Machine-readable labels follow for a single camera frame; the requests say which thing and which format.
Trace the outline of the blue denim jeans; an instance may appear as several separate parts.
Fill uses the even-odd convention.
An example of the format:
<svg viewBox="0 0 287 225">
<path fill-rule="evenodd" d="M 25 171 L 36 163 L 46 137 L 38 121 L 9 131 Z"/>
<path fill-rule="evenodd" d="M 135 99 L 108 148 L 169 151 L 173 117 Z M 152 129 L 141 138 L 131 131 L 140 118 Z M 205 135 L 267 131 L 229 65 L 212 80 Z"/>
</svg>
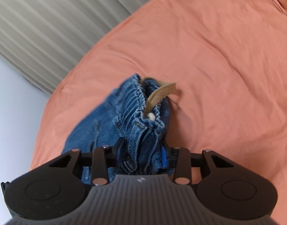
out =
<svg viewBox="0 0 287 225">
<path fill-rule="evenodd" d="M 92 152 L 103 145 L 114 146 L 120 137 L 127 141 L 122 163 L 108 169 L 110 181 L 116 175 L 170 175 L 162 164 L 161 140 L 170 121 L 167 98 L 144 113 L 148 97 L 160 87 L 152 79 L 134 74 L 114 89 L 68 136 L 63 153 L 71 149 Z"/>
</svg>

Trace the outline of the beige pleated curtain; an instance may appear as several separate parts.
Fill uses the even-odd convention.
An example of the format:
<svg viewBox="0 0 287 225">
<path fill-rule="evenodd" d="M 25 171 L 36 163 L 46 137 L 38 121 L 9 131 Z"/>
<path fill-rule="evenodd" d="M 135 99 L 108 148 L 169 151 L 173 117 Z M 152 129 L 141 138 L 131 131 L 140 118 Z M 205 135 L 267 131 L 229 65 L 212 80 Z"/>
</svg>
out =
<svg viewBox="0 0 287 225">
<path fill-rule="evenodd" d="M 0 0 L 0 56 L 51 94 L 112 28 L 150 0 Z"/>
</svg>

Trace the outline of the orange bed sheet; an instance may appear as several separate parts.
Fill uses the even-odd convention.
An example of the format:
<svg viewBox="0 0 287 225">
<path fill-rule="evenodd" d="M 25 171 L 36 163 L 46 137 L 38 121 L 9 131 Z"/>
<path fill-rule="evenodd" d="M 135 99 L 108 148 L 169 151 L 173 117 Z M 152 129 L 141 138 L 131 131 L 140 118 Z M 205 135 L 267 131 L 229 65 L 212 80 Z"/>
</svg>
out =
<svg viewBox="0 0 287 225">
<path fill-rule="evenodd" d="M 137 73 L 178 90 L 167 142 L 212 149 L 270 180 L 287 224 L 287 0 L 152 0 L 105 35 L 44 109 L 31 168 Z"/>
</svg>

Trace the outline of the tan drawstring of jeans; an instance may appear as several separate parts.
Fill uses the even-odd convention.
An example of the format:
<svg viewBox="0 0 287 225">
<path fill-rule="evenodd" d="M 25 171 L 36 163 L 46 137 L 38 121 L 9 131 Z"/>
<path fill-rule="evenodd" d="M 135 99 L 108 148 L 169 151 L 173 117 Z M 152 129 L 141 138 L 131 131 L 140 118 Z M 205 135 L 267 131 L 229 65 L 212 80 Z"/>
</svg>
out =
<svg viewBox="0 0 287 225">
<path fill-rule="evenodd" d="M 141 79 L 141 84 L 144 84 L 147 80 L 155 81 L 159 87 L 147 98 L 146 107 L 143 111 L 144 115 L 148 115 L 157 104 L 159 104 L 168 95 L 173 94 L 176 91 L 175 82 L 164 82 L 152 77 L 146 77 Z"/>
</svg>

